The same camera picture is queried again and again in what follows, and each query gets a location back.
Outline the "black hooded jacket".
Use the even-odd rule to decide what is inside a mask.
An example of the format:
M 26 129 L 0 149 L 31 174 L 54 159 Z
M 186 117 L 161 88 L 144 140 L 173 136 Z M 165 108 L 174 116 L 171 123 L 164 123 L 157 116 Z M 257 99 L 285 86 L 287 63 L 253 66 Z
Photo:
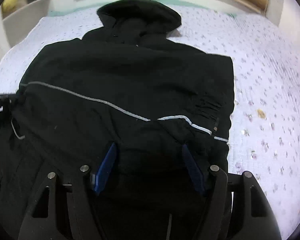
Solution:
M 212 186 L 227 169 L 234 69 L 228 56 L 170 41 L 181 16 L 151 0 L 98 9 L 102 27 L 45 46 L 0 112 L 0 224 L 19 235 L 49 172 L 97 172 L 112 143 L 116 161 L 91 198 L 102 239 L 198 239 Z M 187 145 L 204 178 L 195 190 Z

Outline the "white corner bookshelf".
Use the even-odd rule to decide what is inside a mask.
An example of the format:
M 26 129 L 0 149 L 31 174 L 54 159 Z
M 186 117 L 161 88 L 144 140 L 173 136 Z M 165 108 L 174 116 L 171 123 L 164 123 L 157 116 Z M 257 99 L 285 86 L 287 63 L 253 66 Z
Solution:
M 36 0 L 30 4 L 26 0 L 19 0 L 15 10 L 8 14 L 2 12 L 3 26 L 10 47 L 19 44 L 40 19 L 47 16 L 49 6 L 50 0 Z

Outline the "yellow globe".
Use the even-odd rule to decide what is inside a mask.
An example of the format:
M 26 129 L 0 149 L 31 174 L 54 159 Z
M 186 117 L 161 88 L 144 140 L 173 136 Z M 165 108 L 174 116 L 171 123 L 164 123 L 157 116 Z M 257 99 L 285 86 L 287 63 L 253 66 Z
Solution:
M 8 14 L 16 9 L 19 0 L 4 0 L 2 3 L 2 12 Z

